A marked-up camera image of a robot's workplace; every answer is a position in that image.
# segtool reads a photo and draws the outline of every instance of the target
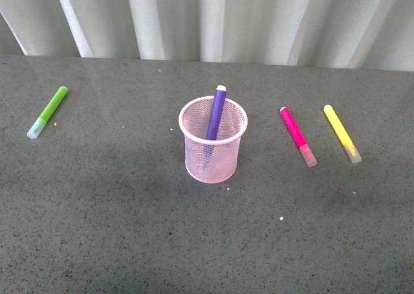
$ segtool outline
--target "pink marker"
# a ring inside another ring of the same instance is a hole
[[[283,107],[282,109],[280,109],[280,115],[283,118],[283,121],[285,121],[285,124],[288,130],[290,131],[290,134],[292,135],[296,144],[298,145],[300,153],[302,153],[303,158],[306,161],[306,164],[309,167],[315,166],[318,162],[316,161],[315,156],[313,155],[311,149],[306,143],[305,137],[303,137],[302,133],[300,132],[298,124],[296,124],[289,109]]]

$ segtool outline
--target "speckled countertop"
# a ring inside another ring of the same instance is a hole
[[[178,115],[217,85],[249,125],[235,174],[208,185]],[[414,293],[413,116],[412,72],[0,56],[0,292]]]

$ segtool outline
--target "pink mesh pen holder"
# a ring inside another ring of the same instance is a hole
[[[245,110],[226,98],[217,139],[204,139],[212,104],[213,96],[194,99],[182,108],[179,116],[185,137],[187,171],[204,183],[219,183],[234,174],[241,135],[247,128]]]

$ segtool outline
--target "yellow marker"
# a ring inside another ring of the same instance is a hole
[[[338,136],[339,140],[341,140],[341,143],[343,147],[345,148],[345,151],[347,151],[348,156],[351,159],[351,161],[353,163],[361,162],[362,158],[360,156],[360,153],[358,153],[358,151],[356,150],[354,143],[352,142],[347,131],[343,127],[341,121],[339,120],[332,106],[331,105],[324,106],[323,111],[328,117],[328,120],[330,121],[333,129],[335,130],[336,135]]]

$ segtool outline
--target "clear marker cap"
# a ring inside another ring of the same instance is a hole
[[[306,161],[306,164],[308,165],[308,167],[312,167],[318,164],[318,162],[316,161],[315,156],[313,155],[311,149],[309,148],[309,146],[307,144],[302,145],[300,148],[300,153],[302,153],[303,158]]]
[[[41,130],[44,128],[45,125],[46,125],[46,122],[43,121],[41,118],[38,118],[34,122],[32,128],[29,129],[29,131],[27,133],[27,136],[30,139],[36,139],[39,136]]]
[[[355,145],[344,145],[345,151],[347,151],[349,158],[351,159],[351,162],[353,163],[360,163],[362,161],[362,158],[360,156],[360,153],[356,149]]]

